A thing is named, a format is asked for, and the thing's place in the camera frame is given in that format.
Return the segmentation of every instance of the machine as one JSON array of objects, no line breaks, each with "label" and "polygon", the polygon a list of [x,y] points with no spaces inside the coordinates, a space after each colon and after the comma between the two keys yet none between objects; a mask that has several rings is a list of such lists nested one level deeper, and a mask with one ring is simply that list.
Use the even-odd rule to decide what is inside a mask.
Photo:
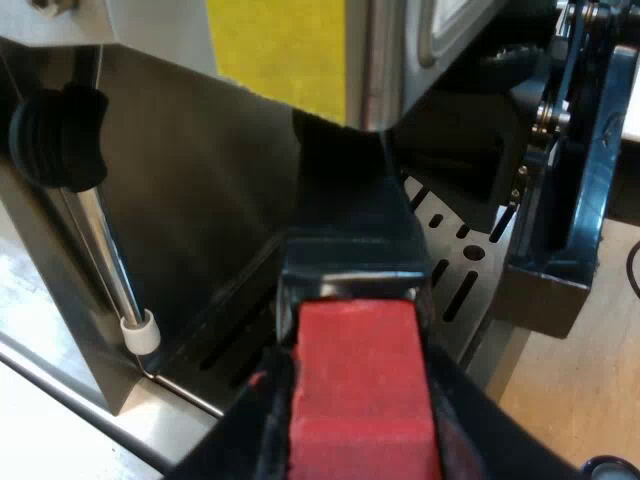
[{"label": "machine", "polygon": [[[421,412],[409,419],[430,422],[412,430],[411,447],[430,470],[419,455],[411,470],[415,452],[404,467],[428,478],[572,478],[481,391],[499,396],[529,331],[568,335],[607,212],[640,225],[623,208],[637,186],[625,154],[637,139],[639,7],[188,3],[0,6],[10,19],[0,18],[10,40],[0,43],[0,194],[29,253],[9,274],[42,277],[60,317],[43,324],[63,320],[73,338],[73,353],[52,361],[5,321],[0,358],[160,471],[184,460],[176,478],[284,478],[304,471],[296,465],[317,471],[318,458],[332,459],[327,478],[374,478],[339,459],[377,465],[386,447],[404,458],[408,447],[390,440],[398,432],[380,426],[392,409],[366,417],[368,439],[348,427],[351,443],[322,437],[326,426],[316,437],[293,427],[307,418],[308,391],[294,378],[316,381],[301,365],[318,371],[318,357],[354,345],[345,358],[364,368],[358,352],[385,351],[361,333],[355,305],[407,320],[374,324],[414,342],[397,361],[412,379],[407,406]],[[21,295],[31,304],[28,288]],[[71,357],[84,373],[68,371]],[[365,362],[379,374],[369,381],[327,361],[318,391],[336,407],[340,388],[360,399],[347,416],[358,417],[362,392],[392,403],[404,387],[374,388],[393,373],[377,360]],[[127,420],[141,377],[162,393]],[[469,414],[472,401],[483,414]],[[151,429],[149,411],[161,412]],[[340,408],[329,413],[331,428],[347,428]],[[176,449],[180,422],[193,428]],[[319,457],[297,456],[321,437]],[[525,458],[536,468],[518,470]]]}]

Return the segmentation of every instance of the stainless steel panel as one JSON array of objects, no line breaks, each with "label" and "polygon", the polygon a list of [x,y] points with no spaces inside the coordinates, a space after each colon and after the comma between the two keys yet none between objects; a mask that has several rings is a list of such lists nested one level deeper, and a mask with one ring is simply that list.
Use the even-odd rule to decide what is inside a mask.
[{"label": "stainless steel panel", "polygon": [[[415,198],[421,187],[411,177],[405,182],[409,198]],[[508,221],[501,224],[505,214],[504,220]],[[508,319],[498,320],[487,316],[502,274],[515,214],[509,216],[507,208],[502,207],[492,231],[493,236],[468,229],[462,235],[465,231],[462,220],[433,193],[428,193],[418,205],[416,215],[424,229],[427,248],[434,262],[447,262],[433,288],[436,320],[432,325],[432,335],[467,370],[479,387],[492,398],[498,399],[529,336],[528,330],[502,321]],[[441,216],[439,222],[432,222],[436,215]],[[467,258],[465,248],[469,246],[482,249],[484,257],[478,260]],[[452,304],[470,271],[477,272],[477,279],[459,305],[456,315],[447,322],[444,312]]]},{"label": "stainless steel panel", "polygon": [[216,59],[205,3],[106,0],[118,43],[215,77]]},{"label": "stainless steel panel", "polygon": [[286,224],[298,165],[291,111],[115,47],[100,86],[110,99],[102,193],[163,359]]},{"label": "stainless steel panel", "polygon": [[[60,88],[71,77],[68,49],[33,51],[6,43],[0,48],[22,97],[38,87]],[[100,85],[111,102],[102,132],[109,169],[102,193],[133,290],[155,313],[163,334],[161,349],[145,358],[153,374],[199,328],[198,315],[219,303],[286,223],[298,147],[290,109],[123,48],[105,50]],[[27,187],[6,161],[4,168],[7,208],[117,410],[136,372],[129,370],[117,315],[102,295],[68,205],[58,191]],[[63,308],[65,288],[73,283],[61,277],[60,264],[84,275],[78,288],[93,295],[85,303],[100,305],[96,328],[102,330],[87,332],[84,314]],[[91,344],[105,338],[106,349]],[[122,382],[112,378],[121,373]],[[120,383],[122,388],[114,388]]]},{"label": "stainless steel panel", "polygon": [[[117,315],[104,301],[104,296],[96,291],[95,282],[87,275],[87,270],[54,223],[46,198],[27,185],[7,158],[1,155],[0,195],[29,256],[45,279],[57,310],[82,351],[106,404],[113,411],[118,411],[138,380],[139,373],[134,364],[127,360]],[[12,263],[11,255],[4,258]],[[20,281],[28,282],[36,276],[33,264],[27,262],[25,256],[22,260],[18,267],[10,269],[17,279],[15,284],[21,286],[24,284]],[[12,284],[5,285],[5,288],[12,287]],[[27,284],[18,291],[21,298],[14,297],[14,310],[5,310],[3,316],[4,327],[8,328],[5,334],[38,355],[43,355],[43,361],[47,362],[45,346],[48,342],[52,342],[50,345],[60,342],[60,338],[51,333],[52,330],[57,331],[59,326],[51,327],[48,320],[51,317],[58,320],[60,316],[46,300],[44,305],[47,308],[38,309],[43,304],[43,300],[38,298],[43,290],[30,291]],[[20,335],[16,332],[18,327],[22,329]]]},{"label": "stainless steel panel", "polygon": [[[0,361],[11,365],[58,402],[162,471],[179,462],[213,427],[213,416],[166,388],[148,379],[139,379],[135,371],[135,385],[120,413],[115,416],[107,411],[83,354],[2,204],[0,277]],[[103,361],[117,368],[122,359],[105,356]],[[116,385],[121,381],[115,374],[107,379]],[[20,401],[18,392],[6,391],[9,393],[3,395],[5,401]],[[56,431],[57,435],[66,431],[64,428],[53,430],[49,423],[47,431]],[[81,442],[81,438],[58,443],[70,450],[69,443]],[[82,444],[71,450],[78,448],[82,448]]]},{"label": "stainless steel panel", "polygon": [[2,0],[0,37],[32,47],[114,41],[105,0],[81,0],[77,9],[55,18],[37,12],[27,0]]},{"label": "stainless steel panel", "polygon": [[0,363],[3,478],[151,480],[153,469]]}]

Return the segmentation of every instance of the black knob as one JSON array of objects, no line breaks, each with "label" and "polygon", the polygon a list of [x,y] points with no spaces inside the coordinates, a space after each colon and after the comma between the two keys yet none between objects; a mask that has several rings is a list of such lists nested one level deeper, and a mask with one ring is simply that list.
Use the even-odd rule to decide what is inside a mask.
[{"label": "black knob", "polygon": [[41,90],[20,104],[9,127],[16,167],[32,183],[73,192],[93,188],[107,176],[100,152],[100,127],[107,97],[98,90],[68,84]]}]

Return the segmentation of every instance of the wooden surface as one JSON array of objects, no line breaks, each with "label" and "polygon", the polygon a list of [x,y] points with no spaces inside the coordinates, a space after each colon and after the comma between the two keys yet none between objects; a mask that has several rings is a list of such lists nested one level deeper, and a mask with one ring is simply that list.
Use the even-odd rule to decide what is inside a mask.
[{"label": "wooden surface", "polygon": [[[625,271],[640,229],[607,221],[602,235],[592,293],[569,337],[531,334],[500,404],[576,466],[602,454],[640,466],[640,299]],[[640,279],[640,258],[634,265]]]}]

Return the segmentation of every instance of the slotted metal plate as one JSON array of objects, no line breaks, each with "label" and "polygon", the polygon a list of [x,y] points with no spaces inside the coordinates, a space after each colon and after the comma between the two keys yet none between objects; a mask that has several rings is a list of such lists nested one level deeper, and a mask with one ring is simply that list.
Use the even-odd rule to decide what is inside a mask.
[{"label": "slotted metal plate", "polygon": [[426,193],[416,179],[405,180],[405,191],[410,199],[424,196],[418,205],[412,204],[422,224],[429,255],[437,262],[433,288],[437,320],[433,333],[459,361],[498,286],[515,223],[514,210],[501,207],[492,233],[486,235],[466,228],[444,202],[433,193]]}]

